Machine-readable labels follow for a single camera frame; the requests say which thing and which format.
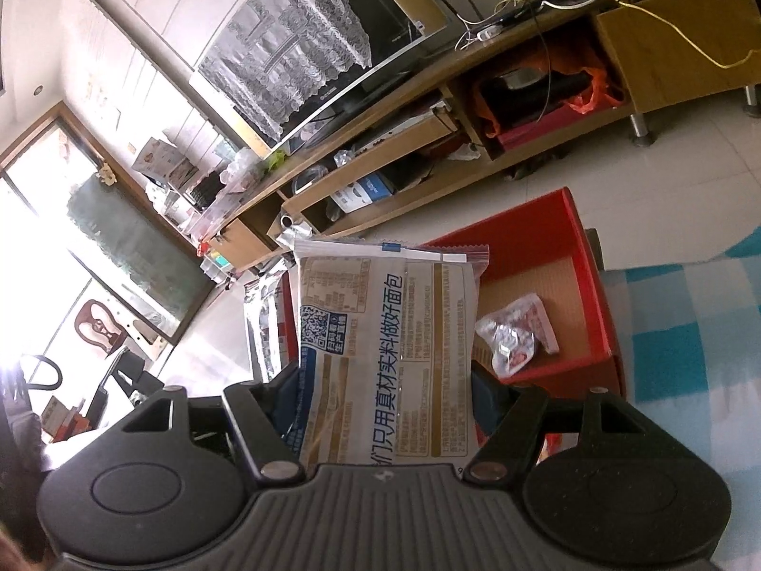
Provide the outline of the blue white appliance box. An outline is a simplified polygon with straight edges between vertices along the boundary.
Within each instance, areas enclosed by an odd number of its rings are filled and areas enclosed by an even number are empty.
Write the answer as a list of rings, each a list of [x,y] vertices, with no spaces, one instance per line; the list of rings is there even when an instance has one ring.
[[[395,193],[393,184],[388,182],[382,174],[373,173],[338,189],[330,195],[330,198],[344,214],[351,214],[369,207],[374,202],[389,198],[393,193]]]

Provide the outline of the white power strip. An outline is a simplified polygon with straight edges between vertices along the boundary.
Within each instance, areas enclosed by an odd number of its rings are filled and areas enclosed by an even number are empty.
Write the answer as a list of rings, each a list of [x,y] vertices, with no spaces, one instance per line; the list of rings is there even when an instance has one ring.
[[[486,43],[486,41],[493,40],[500,34],[502,34],[503,26],[500,23],[494,23],[494,25],[489,25],[486,27],[481,27],[481,29],[473,30],[473,34],[475,34],[475,38],[477,38],[478,41],[481,41],[481,43]]]

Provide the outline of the long wooden TV cabinet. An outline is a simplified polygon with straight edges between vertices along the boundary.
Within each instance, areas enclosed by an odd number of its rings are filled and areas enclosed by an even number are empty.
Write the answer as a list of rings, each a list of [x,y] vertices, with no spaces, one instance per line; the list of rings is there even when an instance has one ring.
[[[584,118],[556,111],[514,140],[485,136],[471,90],[486,67],[540,47],[584,45],[607,61],[627,96],[623,106]],[[739,89],[756,112],[759,81],[760,0],[598,0],[587,12],[543,14],[422,69],[320,145],[219,202],[201,217],[195,237],[201,253],[248,269],[280,249],[294,228],[357,235],[613,122],[629,120],[646,146],[653,137],[645,118],[658,109]],[[344,214],[330,195],[373,173],[395,193]],[[288,229],[283,213],[294,219]]]

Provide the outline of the red cardboard box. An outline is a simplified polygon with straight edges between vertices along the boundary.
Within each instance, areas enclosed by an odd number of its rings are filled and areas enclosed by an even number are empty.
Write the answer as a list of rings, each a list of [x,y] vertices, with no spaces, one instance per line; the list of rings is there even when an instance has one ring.
[[[585,366],[617,364],[618,343],[595,261],[567,189],[493,215],[428,246],[489,249],[480,277],[476,322],[513,300],[535,293],[543,300],[560,352],[536,356],[517,378],[550,400],[581,401],[592,388],[622,396],[623,383],[593,384],[584,396],[558,397],[546,387]]]

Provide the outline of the flat screen television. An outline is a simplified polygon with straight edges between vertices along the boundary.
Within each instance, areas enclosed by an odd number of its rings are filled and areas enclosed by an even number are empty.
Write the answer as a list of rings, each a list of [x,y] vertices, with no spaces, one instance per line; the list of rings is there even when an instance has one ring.
[[[244,0],[197,72],[275,148],[447,24],[435,0]]]

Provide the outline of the silver snack bag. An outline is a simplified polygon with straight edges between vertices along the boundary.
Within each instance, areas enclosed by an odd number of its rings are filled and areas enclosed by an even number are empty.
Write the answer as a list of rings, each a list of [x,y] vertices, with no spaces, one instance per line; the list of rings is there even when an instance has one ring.
[[[244,285],[244,322],[255,383],[271,382],[292,361],[289,272],[282,264]]]

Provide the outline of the orange plastic bag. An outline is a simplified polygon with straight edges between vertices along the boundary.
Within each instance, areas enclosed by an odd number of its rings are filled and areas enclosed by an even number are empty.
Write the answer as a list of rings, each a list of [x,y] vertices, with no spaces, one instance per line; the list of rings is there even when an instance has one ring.
[[[500,58],[477,76],[471,96],[485,136],[499,140],[522,136],[556,111],[584,118],[627,99],[607,61],[587,45]]]

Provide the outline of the red white small snack packet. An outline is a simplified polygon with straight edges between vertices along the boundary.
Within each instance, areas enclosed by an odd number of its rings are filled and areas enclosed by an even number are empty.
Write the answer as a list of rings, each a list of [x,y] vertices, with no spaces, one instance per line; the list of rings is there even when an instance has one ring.
[[[540,352],[560,352],[555,331],[538,294],[513,300],[476,322],[475,331],[489,347],[491,369],[507,379],[529,365]]]

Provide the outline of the blue white checkered tablecloth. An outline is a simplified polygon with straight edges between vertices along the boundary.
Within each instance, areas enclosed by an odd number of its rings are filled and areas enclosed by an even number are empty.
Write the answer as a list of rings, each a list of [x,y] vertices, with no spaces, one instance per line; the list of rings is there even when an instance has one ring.
[[[732,516],[714,559],[760,565],[760,235],[712,259],[605,271],[617,364],[546,387],[584,396],[623,383],[629,402],[720,473]]]

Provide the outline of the white lace TV cover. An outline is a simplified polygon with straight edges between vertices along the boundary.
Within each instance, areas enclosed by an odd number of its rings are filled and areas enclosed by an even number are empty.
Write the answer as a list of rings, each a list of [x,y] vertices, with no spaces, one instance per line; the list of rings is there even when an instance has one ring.
[[[199,72],[278,140],[307,100],[355,66],[371,66],[371,44],[350,0],[246,0]]]

